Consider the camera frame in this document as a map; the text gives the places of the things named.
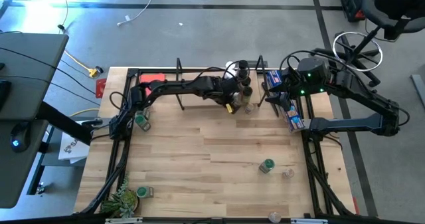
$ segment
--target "office chair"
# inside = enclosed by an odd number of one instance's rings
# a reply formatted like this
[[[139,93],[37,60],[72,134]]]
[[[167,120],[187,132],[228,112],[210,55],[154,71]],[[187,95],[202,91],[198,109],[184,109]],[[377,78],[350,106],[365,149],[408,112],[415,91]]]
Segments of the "office chair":
[[[326,49],[315,49],[314,52],[335,56],[340,61],[349,65],[349,68],[363,72],[370,78],[369,86],[374,87],[381,81],[371,72],[378,68],[383,60],[381,47],[373,40],[380,29],[384,29],[384,38],[395,41],[403,33],[415,33],[425,28],[425,0],[363,0],[361,7],[365,17],[377,25],[367,35],[359,32],[344,32],[336,34],[333,41],[332,51]],[[351,46],[347,35],[361,35],[363,40],[358,46]],[[361,53],[368,43],[372,42],[377,49]],[[335,44],[343,47],[344,52],[337,52]],[[377,62],[371,56],[380,54]],[[376,65],[372,68],[366,66],[359,60],[365,58]]]

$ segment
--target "small succulent plant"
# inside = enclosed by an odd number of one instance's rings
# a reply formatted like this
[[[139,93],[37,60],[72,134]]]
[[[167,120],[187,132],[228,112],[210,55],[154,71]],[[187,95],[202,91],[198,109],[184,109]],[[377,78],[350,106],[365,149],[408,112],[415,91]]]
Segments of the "small succulent plant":
[[[134,215],[134,208],[137,204],[135,191],[128,189],[128,173],[118,191],[111,194],[110,198],[103,201],[100,208],[101,213],[111,213],[111,217],[130,218]]]

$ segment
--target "gray floor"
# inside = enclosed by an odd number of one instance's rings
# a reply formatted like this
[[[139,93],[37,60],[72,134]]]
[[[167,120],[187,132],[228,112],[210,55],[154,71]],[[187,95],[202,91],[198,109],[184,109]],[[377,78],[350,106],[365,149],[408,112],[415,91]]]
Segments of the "gray floor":
[[[66,9],[52,8],[49,2],[63,4],[64,0],[41,0],[27,7],[9,7],[0,19],[3,31],[57,33],[56,25],[63,21]],[[79,2],[142,4],[147,0],[68,0]],[[154,4],[219,4],[219,5],[313,5],[313,0],[154,0]],[[339,0],[320,0],[321,5],[338,6]],[[130,24],[117,27],[126,15],[133,17],[139,9],[82,9],[69,10],[66,26],[70,40],[67,49],[89,66],[175,66],[180,57],[184,66],[223,66],[228,60],[257,59],[263,55],[270,66],[277,67],[281,59],[300,49],[323,47],[316,13],[294,10],[227,10],[227,9],[148,9]],[[341,11],[324,11],[329,38],[339,31],[364,32],[364,22],[350,24]],[[421,142],[421,120],[425,111],[409,76],[425,74],[423,52],[425,31],[403,35],[397,43],[379,42],[384,51],[384,63],[374,71],[382,80],[377,90],[407,109],[412,119],[392,138],[373,134],[358,134],[361,153],[371,184],[380,218],[423,223],[425,213],[425,169],[421,157],[425,147]],[[77,64],[63,59],[76,68]],[[60,64],[89,88],[94,80]],[[99,102],[71,80],[57,72],[53,82]],[[45,98],[65,114],[94,105],[51,86]],[[335,116],[341,109],[331,97]],[[370,110],[349,101],[352,117],[363,117]],[[344,158],[353,196],[358,199],[361,214],[367,211],[359,185],[357,170],[348,140],[342,137]],[[82,170],[50,168],[42,180],[54,182],[43,197],[22,194],[13,209],[0,210],[0,219],[41,217],[49,209],[51,215],[72,213]]]

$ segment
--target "wooden table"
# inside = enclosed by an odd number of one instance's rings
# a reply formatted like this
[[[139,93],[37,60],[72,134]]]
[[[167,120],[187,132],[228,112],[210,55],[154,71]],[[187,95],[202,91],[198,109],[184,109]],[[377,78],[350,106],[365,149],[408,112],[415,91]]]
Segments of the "wooden table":
[[[109,94],[123,91],[127,69],[110,68],[100,117],[111,118],[118,113],[110,104]],[[257,95],[262,95],[262,89],[257,89]],[[333,117],[326,94],[311,98],[316,116]],[[194,103],[200,98],[189,99]],[[121,98],[117,95],[114,101],[119,104]],[[186,97],[183,104],[189,105]],[[142,185],[155,189],[155,197],[143,199],[136,216],[267,217],[272,211],[282,217],[313,214],[301,136],[290,134],[282,116],[277,118],[269,104],[256,108],[251,115],[243,110],[232,115],[213,105],[182,111],[175,96],[162,96],[151,107],[150,122],[148,132],[134,125],[126,169],[130,189]],[[94,135],[107,132],[103,129]],[[328,182],[347,209],[354,212],[341,148],[327,140],[321,146]],[[92,142],[75,211],[85,208],[103,186],[111,149],[108,137]],[[268,174],[258,170],[266,158],[276,163]],[[287,168],[295,171],[292,179],[282,177]],[[318,194],[325,209],[320,188]]]

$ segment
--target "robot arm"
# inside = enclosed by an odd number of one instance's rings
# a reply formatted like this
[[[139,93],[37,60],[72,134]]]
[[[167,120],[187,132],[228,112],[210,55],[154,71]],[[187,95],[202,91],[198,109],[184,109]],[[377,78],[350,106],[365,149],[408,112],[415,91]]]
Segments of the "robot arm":
[[[238,106],[234,105],[233,94],[239,92],[239,82],[240,79],[235,77],[222,79],[218,76],[200,76],[194,80],[182,81],[143,82],[130,88],[126,107],[111,119],[110,138],[121,140],[126,137],[129,134],[128,125],[133,121],[135,113],[151,106],[158,97],[163,95],[194,94],[203,99],[209,98],[234,114]],[[152,91],[149,96],[146,96],[146,88]]]
[[[266,101],[282,106],[285,111],[289,110],[291,99],[327,92],[353,99],[376,112],[361,119],[313,118],[305,125],[314,134],[324,136],[330,132],[370,131],[381,136],[393,136],[399,131],[398,104],[370,91],[348,70],[327,68],[323,60],[305,58],[299,62],[297,70],[289,67],[281,75],[282,83],[270,89],[271,92],[281,92],[280,95],[269,97]]]

